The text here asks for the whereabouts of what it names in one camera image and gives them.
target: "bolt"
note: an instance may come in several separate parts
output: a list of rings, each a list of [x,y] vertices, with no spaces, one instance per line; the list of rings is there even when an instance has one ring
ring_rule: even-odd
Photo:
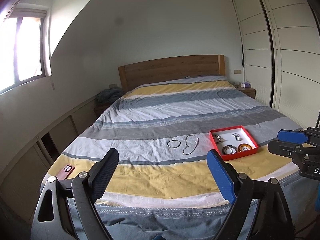
[[[87,175],[88,175],[88,173],[85,172],[85,171],[83,171],[83,172],[79,173],[78,176],[79,176],[79,178],[83,179],[83,178],[85,178]]]
[[[277,184],[277,183],[278,183],[278,180],[275,179],[275,178],[271,178],[270,182],[271,182],[272,184]]]
[[[56,179],[55,176],[50,176],[47,181],[48,181],[48,182],[54,182],[55,179]]]
[[[241,178],[241,179],[246,179],[248,177],[248,175],[247,174],[245,174],[245,173],[239,173],[239,178]]]

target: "electrical outlet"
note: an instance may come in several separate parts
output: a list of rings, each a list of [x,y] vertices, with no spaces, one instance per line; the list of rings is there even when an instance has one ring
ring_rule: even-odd
[[[116,88],[116,87],[118,87],[118,84],[110,84],[109,85],[109,88]]]

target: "white wardrobe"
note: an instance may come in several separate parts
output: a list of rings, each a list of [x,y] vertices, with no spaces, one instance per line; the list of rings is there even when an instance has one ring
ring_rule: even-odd
[[[319,25],[306,0],[233,0],[256,99],[302,127],[319,124]]]

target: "window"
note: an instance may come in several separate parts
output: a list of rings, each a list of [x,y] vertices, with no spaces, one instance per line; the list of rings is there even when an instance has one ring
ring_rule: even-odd
[[[0,25],[0,94],[45,76],[45,13],[15,9]]]

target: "nightstand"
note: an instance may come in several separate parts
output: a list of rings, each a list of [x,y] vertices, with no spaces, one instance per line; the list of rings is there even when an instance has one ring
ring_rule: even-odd
[[[245,93],[247,96],[253,99],[256,99],[256,90],[254,88],[237,87],[237,90],[241,91],[242,93]]]
[[[112,103],[107,103],[107,104],[103,104],[101,106],[97,106],[95,109],[94,109],[94,112],[96,113],[96,116],[97,118],[100,117],[100,115],[103,114],[103,112],[109,107],[111,106]]]

